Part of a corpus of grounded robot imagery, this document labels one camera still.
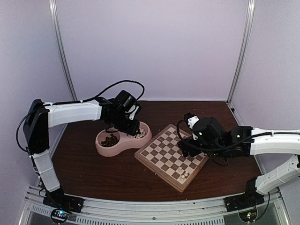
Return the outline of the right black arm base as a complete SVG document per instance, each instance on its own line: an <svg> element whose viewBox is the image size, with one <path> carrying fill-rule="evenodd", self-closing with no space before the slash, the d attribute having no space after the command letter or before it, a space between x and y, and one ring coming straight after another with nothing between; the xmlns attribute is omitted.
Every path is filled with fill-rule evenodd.
<svg viewBox="0 0 300 225"><path fill-rule="evenodd" d="M260 194L241 194L224 199L227 212L236 211L242 222L250 223L258 219L257 205L264 203L264 196Z"/></svg>

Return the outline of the pink double bowl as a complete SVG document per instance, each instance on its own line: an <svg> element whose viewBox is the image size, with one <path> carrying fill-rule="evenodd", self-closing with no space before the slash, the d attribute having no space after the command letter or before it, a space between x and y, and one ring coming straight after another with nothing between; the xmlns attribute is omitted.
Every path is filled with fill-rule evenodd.
<svg viewBox="0 0 300 225"><path fill-rule="evenodd" d="M145 136L141 138L131 138L123 132L112 133L112 135L117 138L118 142L111 147L104 147L102 145L101 142L104 142L106 137L111 135L105 130L102 130L98 133L95 140L95 146L98 153L104 157L113 157L128 149L140 149L152 138L151 129L146 123L140 122L140 129L145 132Z"/></svg>

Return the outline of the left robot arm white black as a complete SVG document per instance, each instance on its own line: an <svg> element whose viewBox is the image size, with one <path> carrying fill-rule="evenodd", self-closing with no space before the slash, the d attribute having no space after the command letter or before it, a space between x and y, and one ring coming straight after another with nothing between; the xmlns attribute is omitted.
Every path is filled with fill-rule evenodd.
<svg viewBox="0 0 300 225"><path fill-rule="evenodd" d="M33 161L51 203L63 208L68 201L49 155L49 129L73 122L103 120L118 131L134 136L139 132L140 122L135 119L139 111L137 99L125 90L111 99L94 97L91 100L57 103L44 103L36 99L32 102L28 114L20 123L27 142L24 151Z"/></svg>

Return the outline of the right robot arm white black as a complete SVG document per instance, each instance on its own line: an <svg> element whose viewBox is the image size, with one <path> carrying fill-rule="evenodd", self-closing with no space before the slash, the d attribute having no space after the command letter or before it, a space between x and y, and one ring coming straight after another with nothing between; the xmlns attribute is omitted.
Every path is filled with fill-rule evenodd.
<svg viewBox="0 0 300 225"><path fill-rule="evenodd" d="M178 146L184 157L204 153L208 157L249 157L262 154L290 154L291 158L271 172L249 180L240 203L250 207L259 197L296 178L300 174L299 130L265 130L251 126L237 126L226 131L214 117L198 118L186 114L182 120L191 136L180 134L180 123L176 125Z"/></svg>

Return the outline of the wooden chess board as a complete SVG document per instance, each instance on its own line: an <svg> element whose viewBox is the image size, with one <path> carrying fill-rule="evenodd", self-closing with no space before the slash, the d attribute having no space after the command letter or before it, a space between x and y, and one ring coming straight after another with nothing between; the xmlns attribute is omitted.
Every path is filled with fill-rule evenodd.
<svg viewBox="0 0 300 225"><path fill-rule="evenodd" d="M176 126L169 124L146 145L135 153L135 158L154 172L158 177L170 184L179 192L184 192L209 158L203 153L195 157L184 157L177 145L179 141ZM189 173L184 181L180 177Z"/></svg>

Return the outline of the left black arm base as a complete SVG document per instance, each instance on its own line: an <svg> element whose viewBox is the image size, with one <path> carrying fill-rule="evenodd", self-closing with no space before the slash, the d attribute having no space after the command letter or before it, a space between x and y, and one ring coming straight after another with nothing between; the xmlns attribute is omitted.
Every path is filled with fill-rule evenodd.
<svg viewBox="0 0 300 225"><path fill-rule="evenodd" d="M53 207L50 219L56 224L65 223L73 213L80 213L84 200L80 197L65 195L61 203L55 202L51 197L45 196L43 204Z"/></svg>

